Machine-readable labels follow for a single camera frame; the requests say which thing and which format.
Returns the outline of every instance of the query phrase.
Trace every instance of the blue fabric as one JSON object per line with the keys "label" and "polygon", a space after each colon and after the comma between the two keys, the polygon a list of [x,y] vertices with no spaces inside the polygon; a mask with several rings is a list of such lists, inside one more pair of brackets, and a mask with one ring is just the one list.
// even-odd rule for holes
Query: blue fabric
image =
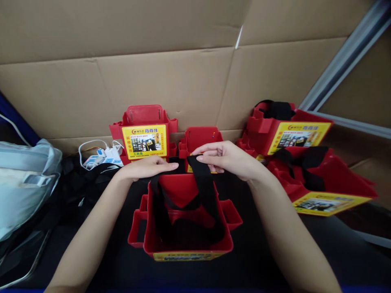
{"label": "blue fabric", "polygon": [[24,138],[32,145],[35,146],[40,137],[34,132],[34,130],[28,125],[28,123],[20,116],[15,108],[7,101],[7,99],[0,92],[0,111],[9,120],[15,123]]}

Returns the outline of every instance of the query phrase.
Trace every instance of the product label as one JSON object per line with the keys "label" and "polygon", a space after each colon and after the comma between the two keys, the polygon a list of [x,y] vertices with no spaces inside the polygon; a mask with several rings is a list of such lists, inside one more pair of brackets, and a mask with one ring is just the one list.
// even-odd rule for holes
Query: product label
{"label": "product label", "polygon": [[315,147],[325,136],[328,122],[281,122],[270,146],[268,155],[284,147]]}
{"label": "product label", "polygon": [[156,261],[195,261],[195,260],[212,260],[224,253],[217,252],[188,252],[188,251],[172,251],[154,253]]}
{"label": "product label", "polygon": [[293,206],[301,214],[331,216],[369,200],[368,197],[311,191],[296,200]]}
{"label": "product label", "polygon": [[123,127],[122,133],[130,160],[152,155],[167,156],[165,125]]}

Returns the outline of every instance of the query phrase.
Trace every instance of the metal frame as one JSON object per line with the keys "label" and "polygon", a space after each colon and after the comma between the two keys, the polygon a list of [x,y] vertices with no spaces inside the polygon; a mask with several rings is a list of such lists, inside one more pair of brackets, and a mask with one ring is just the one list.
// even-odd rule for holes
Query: metal frame
{"label": "metal frame", "polygon": [[311,114],[314,114],[314,115],[317,115],[317,116],[320,116],[320,117],[323,117],[326,119],[333,120],[334,123],[337,125],[341,125],[341,126],[344,126],[347,128],[354,129],[354,130],[358,130],[358,131],[366,132],[366,133],[373,134],[376,136],[381,136],[384,138],[391,139],[391,129],[390,128],[381,127],[381,126],[377,126],[377,125],[373,125],[373,124],[369,124],[369,123],[364,123],[364,122],[359,122],[359,121],[355,121],[355,120],[351,120],[351,119],[347,119],[347,118],[342,118],[342,117],[338,117],[338,116],[333,116],[333,115],[329,115],[329,114],[324,114],[321,112],[308,111],[308,113],[311,113]]}
{"label": "metal frame", "polygon": [[8,287],[11,287],[11,286],[13,286],[13,285],[15,285],[15,284],[17,284],[17,283],[19,283],[19,282],[21,282],[21,281],[23,281],[23,280],[25,280],[25,279],[27,279],[28,277],[31,276],[31,274],[35,271],[35,269],[36,269],[36,267],[37,267],[37,265],[38,265],[38,262],[39,262],[39,260],[40,260],[40,258],[41,258],[41,256],[42,256],[42,254],[43,254],[43,252],[44,252],[44,249],[45,249],[46,244],[47,244],[47,242],[48,242],[50,233],[51,233],[51,230],[49,230],[48,232],[46,232],[45,237],[44,237],[44,239],[42,240],[42,244],[41,244],[41,246],[40,246],[40,249],[39,249],[39,251],[37,252],[37,255],[36,255],[36,257],[35,257],[35,259],[34,259],[34,262],[33,262],[33,264],[31,265],[31,268],[30,268],[30,270],[28,271],[28,273],[27,273],[25,276],[23,276],[23,277],[21,277],[21,278],[19,278],[19,279],[17,279],[17,280],[12,281],[11,283],[8,283],[8,284],[5,284],[5,285],[1,286],[1,287],[0,287],[0,290],[6,289],[6,288],[8,288]]}
{"label": "metal frame", "polygon": [[334,90],[391,24],[391,1],[378,0],[346,40],[299,109],[333,120],[336,124],[391,138],[391,129],[318,112]]}

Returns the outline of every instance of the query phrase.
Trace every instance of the dark surface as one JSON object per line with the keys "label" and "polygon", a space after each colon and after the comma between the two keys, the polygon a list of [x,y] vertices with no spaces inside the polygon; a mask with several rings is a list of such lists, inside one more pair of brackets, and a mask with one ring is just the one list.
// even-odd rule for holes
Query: dark surface
{"label": "dark surface", "polygon": [[[287,288],[264,236],[261,221],[247,184],[225,173],[214,175],[220,199],[231,199],[243,219],[232,232],[234,249],[212,261],[155,262],[143,249],[127,243],[133,211],[147,193],[147,184],[134,183],[116,223],[106,254],[91,289],[108,288]],[[391,260],[376,251],[335,216],[301,215],[341,286],[391,286]],[[18,288],[48,285],[62,254],[77,228],[57,227],[35,273]]]}

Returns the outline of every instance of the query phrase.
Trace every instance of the gray bag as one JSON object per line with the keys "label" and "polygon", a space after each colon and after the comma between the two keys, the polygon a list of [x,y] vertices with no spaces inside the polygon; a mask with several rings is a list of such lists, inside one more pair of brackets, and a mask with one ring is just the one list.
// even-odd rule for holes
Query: gray bag
{"label": "gray bag", "polygon": [[62,152],[47,140],[35,147],[0,142],[0,241],[27,222],[50,197]]}

